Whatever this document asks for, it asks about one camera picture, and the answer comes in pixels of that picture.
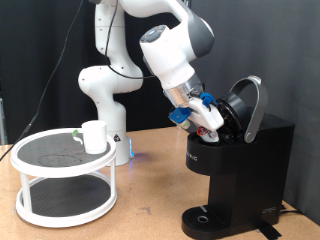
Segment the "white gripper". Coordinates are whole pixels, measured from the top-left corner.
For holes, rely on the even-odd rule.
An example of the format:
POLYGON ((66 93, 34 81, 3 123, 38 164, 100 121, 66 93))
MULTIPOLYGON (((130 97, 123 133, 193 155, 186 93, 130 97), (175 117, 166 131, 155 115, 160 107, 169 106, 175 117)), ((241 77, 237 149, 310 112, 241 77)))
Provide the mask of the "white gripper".
POLYGON ((219 141, 216 130, 223 126, 224 119, 218 109, 213 105, 206 107, 199 98, 191 99, 188 106, 191 109, 188 119, 209 129, 209 136, 213 139, 212 141, 219 141))

